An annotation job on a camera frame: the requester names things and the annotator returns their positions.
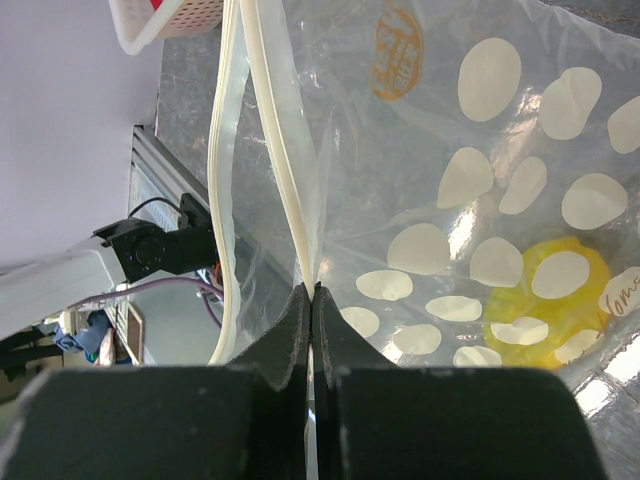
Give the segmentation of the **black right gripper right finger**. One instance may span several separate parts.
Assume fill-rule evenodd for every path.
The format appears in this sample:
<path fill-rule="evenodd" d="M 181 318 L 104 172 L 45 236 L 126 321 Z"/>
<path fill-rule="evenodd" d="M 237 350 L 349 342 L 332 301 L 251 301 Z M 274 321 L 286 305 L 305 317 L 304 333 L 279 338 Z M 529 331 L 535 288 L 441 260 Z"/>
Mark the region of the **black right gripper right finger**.
<path fill-rule="evenodd" d="M 323 479 L 602 479 L 568 388 L 539 369 L 401 368 L 312 301 L 318 473 Z"/>

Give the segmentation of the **clear spotted zip top bag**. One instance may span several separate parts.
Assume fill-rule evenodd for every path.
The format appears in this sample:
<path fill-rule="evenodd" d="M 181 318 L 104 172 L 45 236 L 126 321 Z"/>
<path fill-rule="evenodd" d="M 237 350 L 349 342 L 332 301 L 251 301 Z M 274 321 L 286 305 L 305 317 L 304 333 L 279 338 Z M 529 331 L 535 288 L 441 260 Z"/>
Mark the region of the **clear spotted zip top bag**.
<path fill-rule="evenodd" d="M 566 236 L 611 279 L 602 340 L 560 374 L 597 442 L 639 457 L 639 39 L 539 1 L 231 1 L 208 187 L 223 364 L 286 301 L 242 291 L 236 218 L 321 283 L 392 362 L 506 366 L 484 308 L 523 254 Z M 564 251 L 533 292 L 589 278 Z"/>

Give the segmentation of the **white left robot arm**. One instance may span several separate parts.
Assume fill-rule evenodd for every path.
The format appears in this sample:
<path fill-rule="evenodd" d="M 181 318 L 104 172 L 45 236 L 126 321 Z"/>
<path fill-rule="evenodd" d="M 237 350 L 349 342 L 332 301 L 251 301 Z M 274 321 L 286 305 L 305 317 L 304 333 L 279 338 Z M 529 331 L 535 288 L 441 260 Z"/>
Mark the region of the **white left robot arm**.
<path fill-rule="evenodd" d="M 1 337 L 38 320 L 111 298 L 158 272 L 182 276 L 218 259 L 209 211 L 185 193 L 175 230 L 128 217 L 71 249 L 1 275 Z"/>

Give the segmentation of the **yellow bell pepper toy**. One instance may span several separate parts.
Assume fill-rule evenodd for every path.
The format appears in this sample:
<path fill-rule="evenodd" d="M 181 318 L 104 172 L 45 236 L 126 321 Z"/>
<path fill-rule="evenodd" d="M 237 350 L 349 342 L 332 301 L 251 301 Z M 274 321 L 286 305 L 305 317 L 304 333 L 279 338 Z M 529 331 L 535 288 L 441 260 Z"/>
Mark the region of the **yellow bell pepper toy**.
<path fill-rule="evenodd" d="M 586 282 L 566 297 L 543 299 L 532 290 L 536 269 L 551 255 L 564 251 L 583 256 L 589 264 Z M 611 279 L 609 267 L 596 250 L 574 236 L 540 242 L 523 254 L 524 274 L 513 288 L 492 290 L 484 308 L 483 334 L 486 346 L 496 351 L 506 366 L 557 370 L 582 356 L 602 340 L 611 319 L 598 303 Z M 504 340 L 494 327 L 522 318 L 542 322 L 527 339 Z"/>

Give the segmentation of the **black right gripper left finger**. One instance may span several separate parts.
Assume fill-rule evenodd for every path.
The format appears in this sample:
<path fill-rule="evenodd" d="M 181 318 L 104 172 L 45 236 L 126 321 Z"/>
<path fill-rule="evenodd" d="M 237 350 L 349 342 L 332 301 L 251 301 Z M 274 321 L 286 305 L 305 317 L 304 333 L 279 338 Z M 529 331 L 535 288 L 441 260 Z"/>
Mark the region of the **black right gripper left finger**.
<path fill-rule="evenodd" d="M 301 479 L 311 302 L 232 362 L 51 370 L 1 440 L 5 479 Z"/>

